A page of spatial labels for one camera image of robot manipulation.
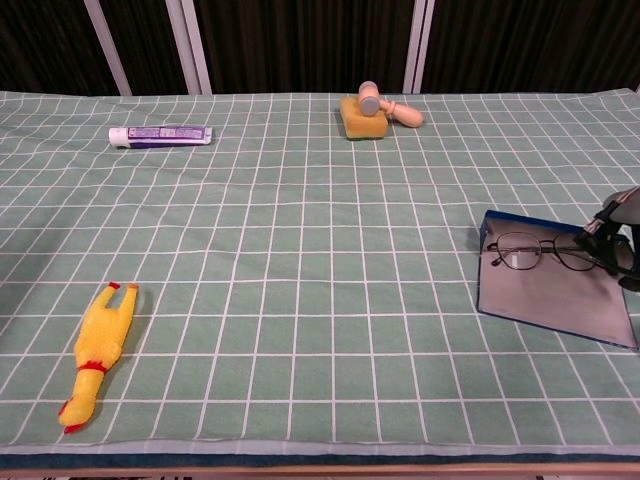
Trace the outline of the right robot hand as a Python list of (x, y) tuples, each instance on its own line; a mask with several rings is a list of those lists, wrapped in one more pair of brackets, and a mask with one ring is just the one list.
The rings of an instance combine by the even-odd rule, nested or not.
[[(632, 266), (618, 264), (616, 245), (626, 237), (619, 235), (622, 226), (631, 228), (633, 249)], [(611, 275), (619, 274), (618, 284), (629, 291), (639, 291), (639, 187), (611, 194), (603, 208), (574, 238), (574, 242), (585, 250)]]

